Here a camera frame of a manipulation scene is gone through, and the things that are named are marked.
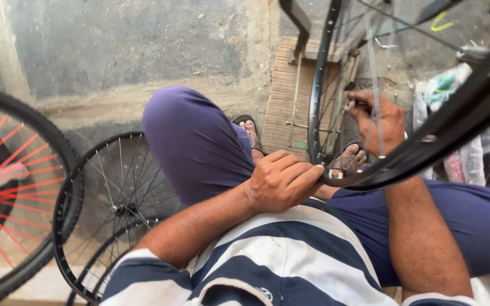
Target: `finger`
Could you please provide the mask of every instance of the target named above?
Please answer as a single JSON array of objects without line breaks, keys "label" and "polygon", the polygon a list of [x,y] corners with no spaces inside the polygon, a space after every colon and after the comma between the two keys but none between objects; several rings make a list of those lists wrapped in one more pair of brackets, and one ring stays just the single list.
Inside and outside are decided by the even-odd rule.
[{"label": "finger", "polygon": [[361,90],[359,92],[350,92],[349,99],[366,102],[370,107],[373,107],[373,91]]},{"label": "finger", "polygon": [[370,128],[370,116],[364,109],[360,107],[353,107],[351,109],[351,115],[357,121],[358,130],[360,133],[363,133]]},{"label": "finger", "polygon": [[268,162],[268,163],[273,163],[275,161],[280,160],[281,158],[290,155],[291,153],[285,150],[279,150],[277,152],[271,153],[270,155],[262,158],[260,162]]},{"label": "finger", "polygon": [[287,189],[295,195],[301,195],[317,183],[323,172],[324,167],[322,165],[310,167],[307,171],[303,172],[300,176],[290,182]]},{"label": "finger", "polygon": [[280,160],[276,161],[273,163],[273,169],[277,171],[283,171],[290,166],[297,164],[297,163],[303,163],[304,159],[302,157],[299,157],[294,154],[289,154]]},{"label": "finger", "polygon": [[322,187],[323,183],[321,181],[317,181],[313,187],[311,187],[309,190],[304,192],[302,195],[300,195],[296,201],[294,202],[293,206],[300,205],[302,204],[303,201],[308,199],[309,197],[313,197],[315,193]]},{"label": "finger", "polygon": [[281,183],[284,184],[285,186],[289,185],[290,182],[295,180],[297,177],[302,175],[311,167],[313,167],[313,165],[308,162],[293,164],[292,166],[281,171],[281,173],[278,174],[281,177]]}]

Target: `man's hand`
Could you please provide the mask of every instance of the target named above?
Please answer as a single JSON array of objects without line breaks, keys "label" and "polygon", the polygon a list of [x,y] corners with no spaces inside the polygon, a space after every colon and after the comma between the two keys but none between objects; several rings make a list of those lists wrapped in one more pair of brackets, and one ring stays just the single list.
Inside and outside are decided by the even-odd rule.
[{"label": "man's hand", "polygon": [[258,162],[247,184],[246,196],[257,212],[282,212],[299,205],[321,187],[324,171],[302,157],[279,150]]},{"label": "man's hand", "polygon": [[[373,92],[371,90],[363,90],[361,92],[350,92],[349,99],[355,101],[361,101],[368,104],[370,109],[374,107]],[[381,121],[381,128],[383,132],[383,148],[384,154],[389,154],[395,149],[401,142],[404,141],[404,110],[398,107],[388,98],[379,96],[379,107],[381,109],[381,115],[374,118],[371,122],[368,112],[361,107],[353,107],[350,110],[350,114],[358,122],[358,129],[360,131],[360,138],[363,145],[367,148],[368,152],[379,157],[379,136],[377,131],[377,124]],[[370,133],[370,139],[368,143],[366,136]]]}]

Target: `blue and white striped shirt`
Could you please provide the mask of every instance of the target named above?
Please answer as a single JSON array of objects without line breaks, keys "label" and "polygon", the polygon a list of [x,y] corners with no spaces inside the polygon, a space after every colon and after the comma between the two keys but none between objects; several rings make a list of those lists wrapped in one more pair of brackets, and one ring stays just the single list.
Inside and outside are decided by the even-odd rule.
[{"label": "blue and white striped shirt", "polygon": [[[148,249],[126,254],[102,299],[110,305],[391,305],[352,227],[316,199],[261,213],[214,241],[193,273]],[[465,296],[421,294],[403,306],[477,306]]]}]

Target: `brown sandal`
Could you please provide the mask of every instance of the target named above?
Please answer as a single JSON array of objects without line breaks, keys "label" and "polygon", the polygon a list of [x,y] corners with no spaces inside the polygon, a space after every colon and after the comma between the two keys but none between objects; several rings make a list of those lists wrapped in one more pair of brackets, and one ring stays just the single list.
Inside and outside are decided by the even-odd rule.
[{"label": "brown sandal", "polygon": [[[349,157],[342,157],[341,154],[343,154],[343,152],[345,152],[345,150],[352,144],[358,144],[357,153],[355,153]],[[358,143],[357,141],[348,143],[346,146],[343,147],[343,149],[338,153],[338,155],[336,155],[336,157],[328,165],[328,169],[340,170],[341,172],[343,172],[344,177],[349,177],[350,175],[355,174],[356,171],[354,168],[354,164],[355,164],[354,158],[357,156],[358,152],[360,152],[361,150],[363,150],[363,148],[360,145],[360,143]],[[330,171],[330,178],[331,179],[335,178],[335,177],[331,177],[331,176],[332,176],[332,172]]]},{"label": "brown sandal", "polygon": [[[247,122],[249,120],[253,122],[254,131],[258,135],[258,130],[256,129],[256,123],[254,122],[253,117],[251,117],[250,115],[246,115],[246,114],[239,115],[232,120],[232,123],[239,125],[241,122]],[[245,131],[247,131],[247,136],[249,136],[249,144],[251,150],[252,149],[259,150],[262,153],[262,155],[266,156],[266,154],[264,154],[264,149],[262,148],[262,143],[260,142],[258,137],[254,136],[248,129],[245,129]]]}]

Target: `leg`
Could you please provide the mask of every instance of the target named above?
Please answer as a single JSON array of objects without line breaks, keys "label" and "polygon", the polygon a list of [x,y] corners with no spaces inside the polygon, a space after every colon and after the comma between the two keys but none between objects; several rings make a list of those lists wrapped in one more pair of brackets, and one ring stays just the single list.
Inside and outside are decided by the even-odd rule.
[{"label": "leg", "polygon": [[[490,188],[425,180],[459,245],[471,277],[490,274]],[[389,255],[389,214],[383,191],[341,189],[328,204],[358,232],[382,286],[399,285]]]},{"label": "leg", "polygon": [[143,127],[153,156],[185,206],[233,188],[253,173],[247,132],[190,88],[157,90],[145,107]]}]

